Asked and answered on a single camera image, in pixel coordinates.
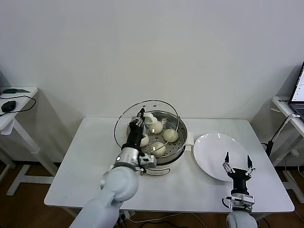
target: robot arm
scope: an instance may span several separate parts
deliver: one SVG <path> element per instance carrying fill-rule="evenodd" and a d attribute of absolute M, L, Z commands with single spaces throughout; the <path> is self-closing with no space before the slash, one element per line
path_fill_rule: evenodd
<path fill-rule="evenodd" d="M 71 228 L 112 228 L 119 217 L 122 203 L 132 198 L 138 189 L 137 170 L 143 165 L 155 167 L 153 155 L 143 154 L 140 143 L 144 136 L 144 109 L 129 123 L 130 133 L 111 170 L 104 175 L 101 192 L 83 207 Z"/>
<path fill-rule="evenodd" d="M 229 164 L 229 152 L 227 152 L 223 167 L 233 180 L 233 190 L 231 196 L 226 197 L 230 201 L 230 205 L 227 206 L 224 199 L 222 199 L 222 203 L 225 207 L 232 209 L 226 218 L 228 228 L 257 228 L 256 220 L 249 215 L 252 205 L 255 203 L 255 198 L 249 195 L 246 187 L 246 181 L 251 178 L 251 173 L 255 170 L 249 156 L 247 156 L 247 166 L 248 170 L 232 168 Z"/>
<path fill-rule="evenodd" d="M 138 189 L 138 177 L 136 171 L 145 171 L 146 167 L 156 167 L 156 159 L 153 155 L 144 154 L 140 143 L 145 132 L 144 109 L 138 113 L 129 123 L 130 133 L 127 142 L 122 146 L 121 153 L 116 157 L 111 170 L 104 174 L 101 182 L 101 191 L 97 197 L 83 207 L 71 224 L 71 228 L 112 228 L 119 217 L 119 208 L 122 203 L 132 198 Z M 227 216 L 228 228 L 257 228 L 255 219 L 249 215 L 254 197 L 247 192 L 246 181 L 251 178 L 254 170 L 252 161 L 247 157 L 248 170 L 232 168 L 229 164 L 227 153 L 223 167 L 228 176 L 233 179 L 233 190 L 230 200 L 233 211 Z"/>

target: white table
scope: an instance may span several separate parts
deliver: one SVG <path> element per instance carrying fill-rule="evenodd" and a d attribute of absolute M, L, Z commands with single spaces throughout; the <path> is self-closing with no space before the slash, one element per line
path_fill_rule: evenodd
<path fill-rule="evenodd" d="M 3 91 L 8 87 L 0 87 L 0 91 Z M 30 93 L 16 93 L 16 94 L 1 94 L 0 97 L 8 98 L 8 97 L 16 97 L 26 95 L 28 97 L 33 97 L 38 89 L 36 87 L 13 87 L 15 89 L 24 89 L 30 91 Z M 14 111 L 20 111 L 31 99 L 27 97 L 19 97 L 19 98 L 12 98 L 12 99 L 0 99 L 0 107 L 11 100 L 16 101 L 16 108 Z M 58 170 L 58 168 L 54 165 L 54 163 L 49 159 L 49 157 L 43 153 L 40 147 L 35 143 L 35 141 L 30 137 L 30 135 L 24 130 L 24 128 L 18 123 L 15 119 L 15 116 L 18 113 L 10 113 L 0 116 L 0 132 L 1 134 L 9 134 L 10 127 L 13 127 L 20 136 L 25 140 L 26 148 L 31 152 L 31 154 L 54 176 Z M 3 153 L 0 154 L 0 160 L 3 161 L 7 166 L 0 175 L 0 180 L 4 177 L 6 172 L 9 168 L 14 168 L 15 164 Z M 12 183 L 11 187 L 9 188 L 7 195 L 14 195 L 15 191 L 17 190 L 18 186 L 22 182 L 26 183 L 45 183 L 50 184 L 53 180 L 53 177 L 38 177 L 38 176 L 27 176 L 25 175 L 26 172 L 29 170 L 30 165 L 24 165 L 15 178 L 14 182 Z"/>
<path fill-rule="evenodd" d="M 272 101 L 277 106 L 279 111 L 283 113 L 286 117 L 294 113 L 294 111 L 288 105 L 289 97 L 275 96 Z M 271 153 L 270 160 L 273 166 L 276 166 L 278 163 L 280 163 L 290 152 L 294 155 L 298 154 L 296 147 L 304 137 L 304 123 L 300 118 L 291 119 L 290 123 L 294 126 L 296 131 L 291 133 L 291 135 L 285 140 L 285 142 L 276 151 Z M 287 179 L 287 182 L 283 183 L 285 188 L 293 190 L 299 202 L 304 203 L 304 194 L 302 193 L 300 188 L 295 184 L 296 182 L 292 177 L 291 173 L 289 171 L 283 171 L 283 174 Z"/>
<path fill-rule="evenodd" d="M 100 191 L 100 179 L 116 159 L 120 148 L 115 144 L 116 118 L 86 117 L 61 163 L 45 197 L 50 206 L 82 208 Z M 282 182 L 263 147 L 246 120 L 183 119 L 194 139 L 215 132 L 227 134 L 248 150 L 256 172 L 247 183 L 256 199 L 253 213 L 294 211 Z M 213 179 L 196 164 L 193 153 L 183 154 L 181 165 L 162 177 L 139 176 L 136 195 L 123 203 L 122 210 L 229 212 L 222 197 L 230 194 L 232 182 Z"/>

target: white plate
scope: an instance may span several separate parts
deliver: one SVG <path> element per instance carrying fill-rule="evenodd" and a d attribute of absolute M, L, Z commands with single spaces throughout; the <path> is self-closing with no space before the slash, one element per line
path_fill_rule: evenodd
<path fill-rule="evenodd" d="M 198 165 L 208 175 L 220 181 L 232 181 L 223 168 L 227 152 L 232 168 L 247 169 L 246 149 L 228 135 L 205 134 L 197 139 L 193 147 L 194 158 Z"/>

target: wooden floor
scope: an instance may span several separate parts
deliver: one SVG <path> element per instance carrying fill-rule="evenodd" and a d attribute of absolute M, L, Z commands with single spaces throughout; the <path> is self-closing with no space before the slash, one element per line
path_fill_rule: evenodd
<path fill-rule="evenodd" d="M 73 217 L 61 208 L 53 208 L 44 205 L 43 200 L 48 191 L 49 185 L 44 184 L 26 184 L 23 183 L 14 196 L 7 196 L 6 191 L 10 187 L 14 178 L 21 169 L 18 165 L 16 169 L 10 170 L 3 181 L 0 183 L 0 226 L 2 228 L 67 228 L 73 221 Z M 304 190 L 304 178 L 297 171 L 292 174 L 302 190 Z M 33 165 L 28 171 L 28 175 L 46 175 L 48 172 L 41 165 Z M 295 210 L 304 218 L 304 204 L 298 203 L 292 191 L 288 191 Z M 170 213 L 159 212 L 137 212 L 133 221 L 161 218 Z M 226 214 L 197 214 L 207 225 L 208 228 L 225 228 Z M 271 228 L 304 228 L 304 223 L 295 213 L 272 214 L 266 217 Z M 189 228 L 203 228 L 200 221 L 189 213 L 169 217 L 160 221 L 169 221 L 177 226 L 186 226 Z M 128 228 L 139 228 L 142 223 L 132 223 L 127 221 Z M 150 225 L 146 224 L 144 228 L 171 228 L 169 224 Z M 265 221 L 261 221 L 261 228 L 267 228 Z"/>

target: laptop screen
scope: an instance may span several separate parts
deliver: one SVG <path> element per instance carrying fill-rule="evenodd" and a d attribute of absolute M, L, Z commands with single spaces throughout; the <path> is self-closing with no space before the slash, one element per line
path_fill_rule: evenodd
<path fill-rule="evenodd" d="M 294 94 L 291 98 L 291 102 L 304 101 L 304 63 L 301 68 L 301 73 L 295 86 Z"/>

